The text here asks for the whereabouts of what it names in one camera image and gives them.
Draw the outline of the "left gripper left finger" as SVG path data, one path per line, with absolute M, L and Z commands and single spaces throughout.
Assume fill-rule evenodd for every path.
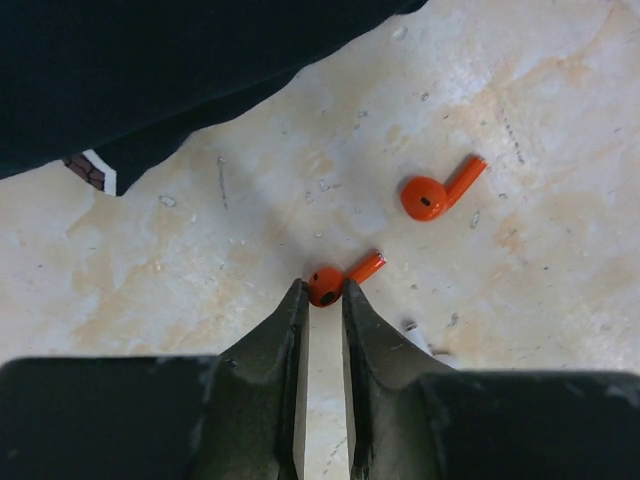
M 309 300 L 219 354 L 23 357 L 1 368 L 5 479 L 300 479 Z

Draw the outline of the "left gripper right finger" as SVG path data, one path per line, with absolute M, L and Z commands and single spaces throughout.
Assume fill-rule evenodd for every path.
M 354 479 L 635 479 L 639 378 L 621 371 L 456 370 L 342 295 Z

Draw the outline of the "orange earbud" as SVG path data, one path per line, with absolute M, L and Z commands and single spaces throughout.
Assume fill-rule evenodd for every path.
M 384 255 L 380 251 L 374 250 L 347 272 L 333 266 L 318 269 L 308 281 L 310 303 L 318 308 L 332 305 L 342 295 L 346 280 L 362 284 L 375 275 L 386 263 Z
M 414 220 L 430 222 L 449 211 L 487 169 L 479 155 L 470 155 L 446 184 L 431 177 L 414 176 L 402 188 L 400 203 Z

